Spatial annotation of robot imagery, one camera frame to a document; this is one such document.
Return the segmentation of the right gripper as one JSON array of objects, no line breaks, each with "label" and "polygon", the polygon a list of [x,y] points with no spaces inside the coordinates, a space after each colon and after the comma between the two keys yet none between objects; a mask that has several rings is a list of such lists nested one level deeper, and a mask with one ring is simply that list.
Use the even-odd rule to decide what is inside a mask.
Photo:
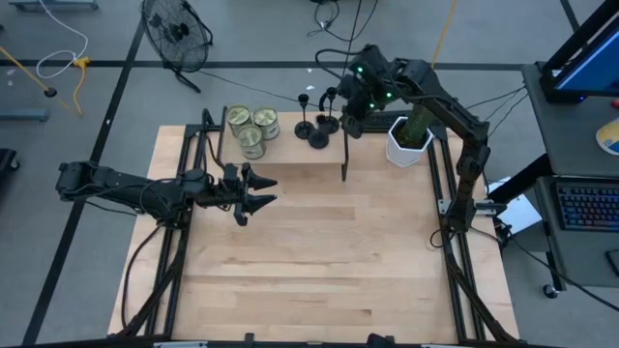
[{"label": "right gripper", "polygon": [[364,121],[382,104],[374,97],[367,84],[353,74],[346,74],[339,83],[338,95],[345,100],[340,117],[341,128],[351,137],[359,139],[364,133]]}]

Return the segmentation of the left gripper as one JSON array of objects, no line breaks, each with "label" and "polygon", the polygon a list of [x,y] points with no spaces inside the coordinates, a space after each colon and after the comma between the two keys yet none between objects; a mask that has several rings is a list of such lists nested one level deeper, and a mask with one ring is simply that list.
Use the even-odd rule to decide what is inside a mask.
[{"label": "left gripper", "polygon": [[248,190],[266,189],[277,184],[277,180],[255,174],[249,162],[244,162],[241,167],[228,163],[223,168],[223,178],[216,183],[210,183],[209,179],[186,181],[186,195],[202,208],[233,207],[237,224],[246,226],[246,214],[253,215],[277,199],[273,194],[251,195]]}]

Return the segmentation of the tall black candlestick holder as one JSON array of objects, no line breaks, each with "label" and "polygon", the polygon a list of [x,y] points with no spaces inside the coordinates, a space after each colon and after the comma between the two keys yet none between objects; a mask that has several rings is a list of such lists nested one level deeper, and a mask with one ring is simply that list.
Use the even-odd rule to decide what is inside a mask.
[{"label": "tall black candlestick holder", "polygon": [[296,124],[294,133],[299,139],[307,140],[310,137],[311,132],[314,130],[314,124],[308,121],[306,114],[310,97],[307,94],[300,94],[297,100],[302,108],[302,120]]},{"label": "tall black candlestick holder", "polygon": [[[338,89],[336,87],[328,87],[326,92],[320,97],[318,109],[320,114],[316,117],[318,128],[328,134],[335,133],[339,130],[339,120],[333,115],[333,102],[337,96]],[[325,112],[325,101],[329,102],[329,112]]]}]

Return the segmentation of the short black candlestick holder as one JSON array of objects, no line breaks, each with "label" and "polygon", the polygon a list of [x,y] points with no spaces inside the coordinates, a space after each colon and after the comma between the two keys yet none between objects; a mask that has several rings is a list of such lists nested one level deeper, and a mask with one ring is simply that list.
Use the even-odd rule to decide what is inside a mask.
[{"label": "short black candlestick holder", "polygon": [[315,127],[309,133],[309,145],[313,149],[323,149],[329,144],[329,127],[324,114],[318,114],[315,118]]}]

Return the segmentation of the white hexagonal planter pot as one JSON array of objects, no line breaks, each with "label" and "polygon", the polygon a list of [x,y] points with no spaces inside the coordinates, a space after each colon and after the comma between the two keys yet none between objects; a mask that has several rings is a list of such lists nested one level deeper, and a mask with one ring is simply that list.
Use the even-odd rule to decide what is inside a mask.
[{"label": "white hexagonal planter pot", "polygon": [[405,168],[417,163],[427,151],[434,134],[427,129],[423,146],[419,149],[411,149],[401,146],[396,140],[396,131],[407,121],[406,117],[400,116],[387,132],[386,158],[399,168]]}]

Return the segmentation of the green cactus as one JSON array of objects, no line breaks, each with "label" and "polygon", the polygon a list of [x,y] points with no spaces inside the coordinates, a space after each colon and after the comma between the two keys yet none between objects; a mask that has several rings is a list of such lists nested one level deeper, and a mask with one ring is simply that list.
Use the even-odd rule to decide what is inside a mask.
[{"label": "green cactus", "polygon": [[427,140],[427,128],[433,119],[433,114],[426,107],[415,104],[406,123],[398,131],[398,144],[404,148],[421,149]]}]

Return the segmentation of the black floor fan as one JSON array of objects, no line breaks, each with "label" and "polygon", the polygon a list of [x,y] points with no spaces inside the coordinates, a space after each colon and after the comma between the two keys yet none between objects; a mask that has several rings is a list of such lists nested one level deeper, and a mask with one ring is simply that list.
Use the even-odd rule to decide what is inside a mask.
[{"label": "black floor fan", "polygon": [[185,73],[200,71],[213,45],[213,33],[188,0],[142,0],[140,24],[162,66],[196,93],[200,88]]}]

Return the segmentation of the black cart leg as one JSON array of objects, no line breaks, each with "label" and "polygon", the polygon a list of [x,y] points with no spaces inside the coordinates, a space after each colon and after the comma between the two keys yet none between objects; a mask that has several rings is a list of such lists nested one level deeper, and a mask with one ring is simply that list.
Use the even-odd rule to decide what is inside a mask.
[{"label": "black cart leg", "polygon": [[538,178],[554,174],[547,154],[532,161],[506,183],[488,194],[488,198],[499,204],[507,204],[532,188]]}]

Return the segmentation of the white paper sheet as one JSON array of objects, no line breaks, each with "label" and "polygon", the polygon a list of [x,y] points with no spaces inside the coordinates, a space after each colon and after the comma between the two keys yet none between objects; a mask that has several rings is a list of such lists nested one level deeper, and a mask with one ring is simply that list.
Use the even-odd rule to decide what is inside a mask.
[{"label": "white paper sheet", "polygon": [[495,234],[503,237],[514,236],[541,221],[541,215],[522,193],[506,205],[505,211],[494,217],[493,224]]}]

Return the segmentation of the yellow pole with black foot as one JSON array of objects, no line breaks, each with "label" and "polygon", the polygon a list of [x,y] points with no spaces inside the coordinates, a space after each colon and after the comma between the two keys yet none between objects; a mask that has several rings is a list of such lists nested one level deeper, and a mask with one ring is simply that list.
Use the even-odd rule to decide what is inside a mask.
[{"label": "yellow pole with black foot", "polygon": [[20,68],[29,78],[31,78],[38,86],[44,91],[44,95],[47,98],[54,98],[57,95],[57,91],[45,85],[38,77],[34,76],[26,67],[24,67],[18,60],[16,60],[4,47],[0,46],[0,53],[8,58],[14,65]]}]

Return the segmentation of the grey metal floor bar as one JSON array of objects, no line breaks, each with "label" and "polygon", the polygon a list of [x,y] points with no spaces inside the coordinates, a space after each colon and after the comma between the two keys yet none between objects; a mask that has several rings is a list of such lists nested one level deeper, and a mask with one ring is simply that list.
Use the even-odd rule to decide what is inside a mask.
[{"label": "grey metal floor bar", "polygon": [[49,111],[46,109],[0,109],[0,121],[39,121],[46,122]]},{"label": "grey metal floor bar", "polygon": [[93,11],[99,8],[96,0],[9,0],[9,4],[20,11],[31,7],[46,7],[48,10],[57,7],[90,8]]}]

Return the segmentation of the backlit black keyboard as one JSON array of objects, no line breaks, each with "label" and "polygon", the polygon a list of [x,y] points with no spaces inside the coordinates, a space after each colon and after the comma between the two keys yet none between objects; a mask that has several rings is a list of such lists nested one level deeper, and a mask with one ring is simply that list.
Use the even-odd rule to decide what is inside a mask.
[{"label": "backlit black keyboard", "polygon": [[619,188],[557,184],[558,219],[564,230],[619,232]]}]

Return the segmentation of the monitor with blue screen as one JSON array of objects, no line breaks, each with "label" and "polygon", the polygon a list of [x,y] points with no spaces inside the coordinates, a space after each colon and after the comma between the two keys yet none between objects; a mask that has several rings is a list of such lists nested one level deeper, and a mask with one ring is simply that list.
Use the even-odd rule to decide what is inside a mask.
[{"label": "monitor with blue screen", "polygon": [[559,91],[619,96],[619,28],[612,28],[555,85]]}]

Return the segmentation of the white yellow blue pad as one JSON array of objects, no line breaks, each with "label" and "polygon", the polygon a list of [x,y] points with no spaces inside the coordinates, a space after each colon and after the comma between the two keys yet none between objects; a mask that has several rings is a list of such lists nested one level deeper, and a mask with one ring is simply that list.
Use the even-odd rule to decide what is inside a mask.
[{"label": "white yellow blue pad", "polygon": [[595,138],[602,150],[619,157],[619,117],[600,127]]}]

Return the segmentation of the black aluminium table frame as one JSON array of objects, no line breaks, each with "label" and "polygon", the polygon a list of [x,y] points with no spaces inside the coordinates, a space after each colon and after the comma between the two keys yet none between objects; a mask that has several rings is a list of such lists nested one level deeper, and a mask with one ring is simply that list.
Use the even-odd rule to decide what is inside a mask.
[{"label": "black aluminium table frame", "polygon": [[449,133],[420,161],[387,161],[386,137],[348,140],[346,179],[331,165],[257,165],[278,181],[277,199],[241,227],[216,208],[192,209],[185,231],[161,231],[139,217],[127,258],[129,287],[109,323],[119,333],[146,302],[175,257],[184,265],[145,326],[165,344],[207,348],[350,348],[368,335],[400,345],[452,345],[490,338],[449,277],[451,253],[509,334],[517,334],[503,263],[489,237],[492,222],[445,246],[438,202],[451,195],[460,139]]}]

